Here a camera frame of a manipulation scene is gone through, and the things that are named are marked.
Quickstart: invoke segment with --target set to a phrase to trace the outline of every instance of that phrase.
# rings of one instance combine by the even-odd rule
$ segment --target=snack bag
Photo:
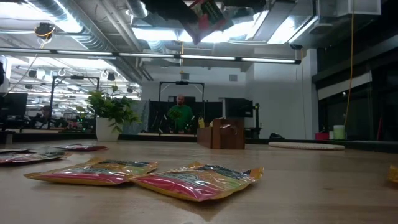
[[[0,149],[0,154],[4,153],[34,153],[29,152],[30,149]]]
[[[387,179],[391,182],[398,183],[398,167],[390,165],[390,171],[388,173]]]
[[[129,162],[93,158],[70,167],[41,173],[25,174],[34,180],[64,184],[116,185],[127,182],[129,177],[144,175],[157,167],[157,162]]]
[[[70,156],[70,153],[68,152],[0,154],[0,165],[17,164],[23,162],[44,162],[55,159],[63,159],[68,156]]]
[[[263,167],[236,172],[222,166],[194,162],[187,167],[131,179],[142,187],[184,200],[220,199],[261,179]]]
[[[60,147],[57,147],[57,149],[88,152],[88,151],[97,151],[97,150],[101,150],[101,149],[107,149],[107,147],[106,146],[83,146],[81,144],[73,144],[70,146],[60,146]]]
[[[226,23],[223,13],[214,0],[196,0],[189,6],[198,16],[197,23],[183,23],[184,29],[198,44],[203,38],[220,29]]]

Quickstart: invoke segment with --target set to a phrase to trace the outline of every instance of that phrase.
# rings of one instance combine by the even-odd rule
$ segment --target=desk
[[[89,140],[15,144],[59,146]],[[76,153],[63,161],[0,167],[2,223],[396,223],[398,187],[387,184],[397,154],[269,149],[207,149],[196,143],[119,141],[107,151]],[[264,166],[262,180],[219,201],[181,201],[132,185],[50,184],[23,177],[85,162],[93,156],[159,161],[158,171],[194,160],[236,170]]]

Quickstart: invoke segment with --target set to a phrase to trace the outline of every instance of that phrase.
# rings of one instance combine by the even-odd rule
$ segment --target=ceiling vent
[[[231,82],[237,82],[238,81],[238,75],[229,75],[229,80]]]
[[[181,80],[189,80],[189,73],[181,73]]]

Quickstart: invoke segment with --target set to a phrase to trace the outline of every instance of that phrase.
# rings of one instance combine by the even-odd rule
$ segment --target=white wall
[[[147,67],[148,72],[155,81],[142,83],[142,100],[159,100],[159,82],[180,81],[180,68],[169,67],[166,69],[160,67]],[[190,74],[190,82],[205,83],[205,101],[219,101],[219,98],[244,98],[245,73],[239,68],[202,68],[188,67],[183,69],[184,72]],[[230,82],[229,75],[238,75],[237,82]],[[169,96],[177,96],[183,94],[185,96],[194,96],[196,101],[201,101],[201,85],[176,85],[164,83],[162,89],[161,101],[167,101]]]
[[[268,138],[273,132],[287,139],[314,138],[318,99],[311,76],[316,74],[316,67],[316,50],[312,49],[301,65],[256,63],[248,70],[245,96],[260,104],[260,138]],[[245,122],[254,126],[254,119]]]

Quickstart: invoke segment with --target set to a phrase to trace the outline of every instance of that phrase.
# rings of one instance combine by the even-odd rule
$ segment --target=ceiling
[[[155,51],[151,42],[148,41],[158,40],[164,46],[163,51],[179,54],[182,51],[182,46],[176,44],[175,38],[188,40],[183,45],[185,54],[293,59],[297,57],[297,53],[290,48],[288,41],[294,39],[300,31],[303,31],[302,34],[298,35],[291,44],[300,44],[306,48],[328,47],[350,35],[350,16],[338,7],[348,3],[348,0],[268,1],[265,11],[252,13],[245,17],[247,20],[243,23],[230,24],[232,26],[227,27],[223,32],[216,31],[197,45],[189,41],[190,37],[184,33],[179,21],[166,21],[151,13],[143,19],[131,20],[126,0],[58,0],[57,2],[69,10],[64,15],[66,15],[65,21],[69,22],[70,26],[66,26],[66,22],[51,14],[50,7],[42,7],[43,2],[52,2],[51,0],[28,1],[31,3],[30,6],[4,3],[0,0],[0,47],[39,48],[43,40],[38,39],[33,30],[40,22],[48,22],[57,26],[51,41],[45,44],[44,48],[58,50],[161,53]],[[376,15],[377,12],[373,14],[358,13],[355,29],[362,28]],[[83,27],[83,30],[79,34],[68,33],[73,31],[73,27],[76,27],[74,24],[76,21]],[[321,34],[310,34],[310,30],[319,23],[329,24],[329,29]],[[84,37],[89,35],[94,35],[96,42],[85,41]],[[11,58],[11,83],[15,84],[25,74],[33,57],[28,54],[7,54],[5,56]],[[241,72],[245,72],[250,65],[247,62],[183,61],[184,67],[240,68]],[[40,56],[32,65],[32,69],[40,70],[40,73],[44,72],[46,77],[57,74],[62,69],[67,72],[66,75],[79,74],[85,77],[100,77],[101,86],[104,89],[109,89],[109,85],[116,82],[122,95],[139,98],[141,90],[138,87],[135,87],[133,94],[127,93],[127,86],[132,85],[130,83],[140,84],[143,81],[151,82],[160,79],[159,73],[145,72],[147,71],[146,67],[179,66],[181,66],[181,61],[176,59],[117,58],[110,60],[105,58],[101,60],[87,57],[45,58]],[[115,82],[109,82],[106,79],[108,72],[115,72]],[[25,84],[35,83],[33,90],[29,91],[47,93],[50,91],[50,82],[51,80],[48,78],[27,77],[21,81],[23,85],[16,86],[15,91],[27,91]],[[87,90],[93,89],[93,84],[87,79],[67,82],[71,85],[85,86]],[[57,93],[70,91],[67,85],[63,84],[61,83],[56,88]]]

